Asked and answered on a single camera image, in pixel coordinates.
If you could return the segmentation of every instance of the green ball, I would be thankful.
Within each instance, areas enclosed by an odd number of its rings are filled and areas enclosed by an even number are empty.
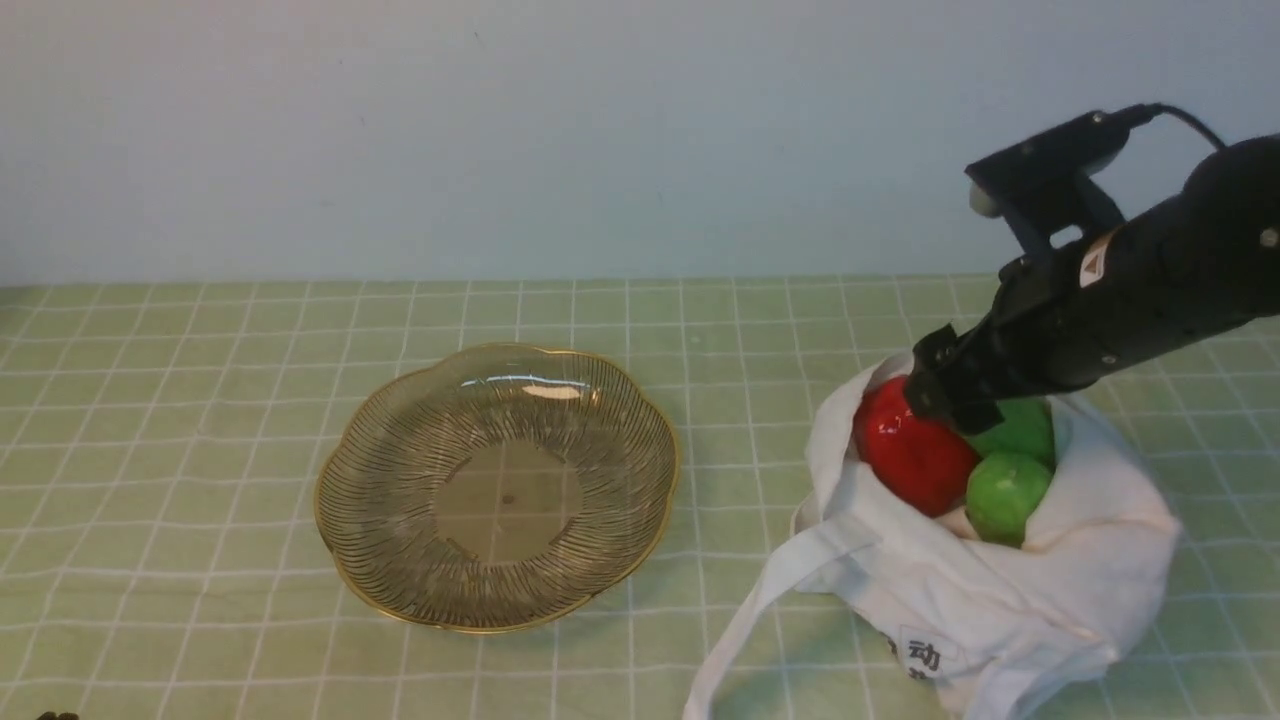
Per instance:
[[[969,474],[965,511],[986,542],[1021,547],[1053,474],[1029,455],[992,452]]]
[[[969,446],[982,457],[992,452],[1021,452],[1052,469],[1057,464],[1053,419],[1044,401],[1030,397],[1001,400],[996,406],[1004,421],[984,433],[965,436]]]

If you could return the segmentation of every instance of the glass bowl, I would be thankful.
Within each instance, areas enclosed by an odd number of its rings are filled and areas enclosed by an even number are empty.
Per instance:
[[[500,633],[631,574],[667,527],[678,469],[671,423],[613,363],[485,345],[365,401],[320,473],[315,516],[375,609]]]

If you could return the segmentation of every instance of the bag handle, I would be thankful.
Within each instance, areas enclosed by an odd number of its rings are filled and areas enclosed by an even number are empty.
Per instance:
[[[773,602],[820,570],[856,550],[879,542],[879,536],[850,516],[836,516],[819,523],[782,543],[768,560],[760,579],[746,601],[733,614],[728,626],[712,648],[698,675],[694,676],[684,720],[710,720],[712,698],[728,673],[733,659],[742,651],[751,628]]]

